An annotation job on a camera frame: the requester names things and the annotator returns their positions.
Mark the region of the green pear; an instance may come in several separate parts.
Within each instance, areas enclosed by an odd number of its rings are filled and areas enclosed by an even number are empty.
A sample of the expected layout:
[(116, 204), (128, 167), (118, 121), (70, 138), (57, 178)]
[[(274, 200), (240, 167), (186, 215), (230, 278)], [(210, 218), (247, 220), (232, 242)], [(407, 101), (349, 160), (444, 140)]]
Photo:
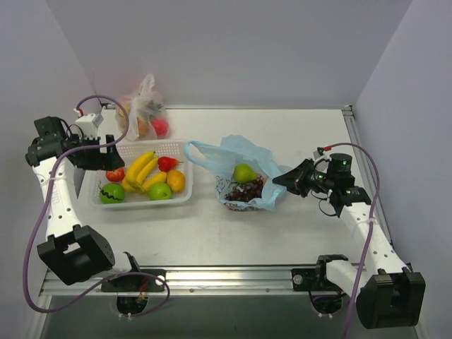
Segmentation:
[(257, 178), (257, 173), (248, 164), (238, 164), (234, 168), (233, 179), (238, 184), (248, 184)]

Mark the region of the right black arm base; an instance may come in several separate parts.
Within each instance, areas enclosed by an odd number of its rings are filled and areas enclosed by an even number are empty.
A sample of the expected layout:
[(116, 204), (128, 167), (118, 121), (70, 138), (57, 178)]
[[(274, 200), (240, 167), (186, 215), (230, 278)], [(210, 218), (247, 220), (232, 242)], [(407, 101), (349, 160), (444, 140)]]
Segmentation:
[(292, 289), (295, 292), (339, 292), (337, 285), (321, 277), (315, 268), (293, 268)]

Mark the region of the red pear fruit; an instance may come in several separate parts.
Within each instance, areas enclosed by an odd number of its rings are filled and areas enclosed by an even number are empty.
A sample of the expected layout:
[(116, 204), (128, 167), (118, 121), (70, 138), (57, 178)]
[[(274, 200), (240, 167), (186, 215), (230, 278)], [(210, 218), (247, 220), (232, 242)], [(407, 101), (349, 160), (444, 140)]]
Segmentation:
[(173, 157), (159, 157), (157, 161), (158, 168), (161, 172), (168, 172), (170, 170), (174, 170), (181, 163), (176, 158)]

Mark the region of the orange lemon fruit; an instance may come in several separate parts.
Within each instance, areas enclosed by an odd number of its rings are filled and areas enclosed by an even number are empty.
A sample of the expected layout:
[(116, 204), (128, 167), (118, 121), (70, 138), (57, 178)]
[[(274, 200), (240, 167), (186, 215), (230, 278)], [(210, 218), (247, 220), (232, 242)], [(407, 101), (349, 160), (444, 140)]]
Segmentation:
[(176, 169), (171, 169), (167, 173), (167, 184), (172, 192), (179, 193), (185, 188), (186, 179), (182, 172)]

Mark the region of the green apple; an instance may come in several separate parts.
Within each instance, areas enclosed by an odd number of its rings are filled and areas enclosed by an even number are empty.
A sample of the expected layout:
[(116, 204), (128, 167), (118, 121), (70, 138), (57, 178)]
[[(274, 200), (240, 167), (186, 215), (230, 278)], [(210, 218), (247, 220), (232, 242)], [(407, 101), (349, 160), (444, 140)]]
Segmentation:
[(166, 182), (156, 182), (148, 190), (151, 201), (169, 200), (172, 198), (172, 190)]

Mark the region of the yellow banana bunch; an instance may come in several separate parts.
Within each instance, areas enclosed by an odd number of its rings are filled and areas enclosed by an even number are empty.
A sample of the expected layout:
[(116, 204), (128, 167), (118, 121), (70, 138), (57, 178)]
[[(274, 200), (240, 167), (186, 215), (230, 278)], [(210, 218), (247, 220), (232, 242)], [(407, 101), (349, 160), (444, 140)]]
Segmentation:
[(125, 177), (122, 180), (122, 187), (126, 193), (148, 193), (153, 184), (167, 181), (167, 173), (159, 172), (153, 177), (148, 176), (157, 167), (159, 157), (155, 156), (153, 151), (146, 152), (137, 158), (127, 169)]

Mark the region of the green watermelon ball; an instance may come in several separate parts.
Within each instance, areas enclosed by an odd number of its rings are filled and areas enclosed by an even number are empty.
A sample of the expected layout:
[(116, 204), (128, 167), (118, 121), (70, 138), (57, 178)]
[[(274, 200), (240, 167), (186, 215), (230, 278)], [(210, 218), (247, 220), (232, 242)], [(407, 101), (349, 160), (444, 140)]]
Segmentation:
[(122, 203), (125, 199), (125, 190), (116, 183), (108, 183), (100, 188), (100, 201), (103, 204)]

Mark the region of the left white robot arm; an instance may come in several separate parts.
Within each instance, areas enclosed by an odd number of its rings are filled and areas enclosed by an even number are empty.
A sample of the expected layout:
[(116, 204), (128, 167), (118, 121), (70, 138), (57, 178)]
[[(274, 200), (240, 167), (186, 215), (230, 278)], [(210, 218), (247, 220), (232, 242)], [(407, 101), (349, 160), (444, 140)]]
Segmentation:
[(106, 136), (105, 152), (98, 148), (100, 114), (79, 117), (73, 133), (58, 117), (34, 122), (38, 136), (28, 148), (25, 159), (37, 176), (44, 198), (46, 240), (37, 253), (46, 266), (66, 285), (92, 277), (118, 273), (117, 281), (126, 290), (136, 290), (143, 282), (135, 258), (128, 252), (115, 252), (106, 238), (83, 225), (76, 215), (74, 170), (116, 170), (124, 166), (114, 137)]

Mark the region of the purple grape bunch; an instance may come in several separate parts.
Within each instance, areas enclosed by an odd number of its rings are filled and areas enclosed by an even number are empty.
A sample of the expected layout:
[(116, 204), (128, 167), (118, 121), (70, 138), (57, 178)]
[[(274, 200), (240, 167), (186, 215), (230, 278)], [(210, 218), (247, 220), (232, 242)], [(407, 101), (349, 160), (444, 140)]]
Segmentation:
[(246, 184), (232, 182), (232, 186), (225, 195), (225, 199), (227, 201), (240, 201), (248, 203), (253, 199), (261, 198), (264, 182), (263, 177), (258, 177), (252, 182)]

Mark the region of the light blue plastic bag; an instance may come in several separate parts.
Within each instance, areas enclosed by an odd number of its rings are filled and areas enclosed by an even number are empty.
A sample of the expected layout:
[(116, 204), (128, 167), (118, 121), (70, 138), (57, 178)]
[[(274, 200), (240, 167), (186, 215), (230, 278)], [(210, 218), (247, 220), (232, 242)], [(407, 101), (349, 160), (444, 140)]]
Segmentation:
[[(278, 165), (272, 152), (267, 148), (255, 145), (240, 135), (229, 135), (222, 138), (220, 145), (209, 145), (200, 141), (189, 141), (184, 146), (187, 160), (201, 166), (215, 177), (215, 194), (224, 207), (234, 211), (276, 209), (276, 203), (287, 189), (276, 185), (272, 179), (289, 171), (289, 167)], [(265, 179), (261, 195), (250, 201), (229, 201), (226, 196), (238, 188), (233, 180), (233, 172), (237, 165), (246, 164)]]

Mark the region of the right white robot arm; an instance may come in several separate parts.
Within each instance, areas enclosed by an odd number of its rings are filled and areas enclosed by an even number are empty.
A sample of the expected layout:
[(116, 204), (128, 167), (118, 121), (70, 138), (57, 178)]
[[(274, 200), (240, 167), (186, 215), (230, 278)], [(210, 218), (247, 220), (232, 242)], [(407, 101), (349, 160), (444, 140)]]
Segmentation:
[(335, 216), (362, 250), (364, 268), (354, 267), (342, 254), (321, 255), (307, 287), (326, 290), (335, 285), (355, 303), (358, 318), (367, 329), (416, 326), (424, 278), (399, 258), (374, 218), (370, 197), (352, 175), (352, 156), (333, 153), (325, 161), (324, 172), (317, 170), (316, 161), (306, 159), (273, 183), (301, 197), (311, 192), (326, 194)]

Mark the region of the red apple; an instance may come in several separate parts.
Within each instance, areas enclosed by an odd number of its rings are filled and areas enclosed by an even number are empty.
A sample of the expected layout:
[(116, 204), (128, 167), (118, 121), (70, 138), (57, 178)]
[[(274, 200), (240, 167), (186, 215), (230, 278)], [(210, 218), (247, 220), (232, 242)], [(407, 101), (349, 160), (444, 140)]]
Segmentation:
[(106, 171), (105, 176), (109, 182), (114, 183), (121, 182), (125, 177), (125, 170), (123, 167), (120, 167), (118, 169)]

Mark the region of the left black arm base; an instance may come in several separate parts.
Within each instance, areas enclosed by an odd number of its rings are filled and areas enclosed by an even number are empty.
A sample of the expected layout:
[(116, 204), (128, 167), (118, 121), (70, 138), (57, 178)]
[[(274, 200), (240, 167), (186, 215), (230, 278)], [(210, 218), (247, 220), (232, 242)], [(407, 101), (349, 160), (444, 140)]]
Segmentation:
[[(166, 278), (167, 271), (162, 268), (142, 268), (142, 272)], [(101, 284), (102, 292), (163, 292), (163, 284), (144, 275), (125, 275)]]

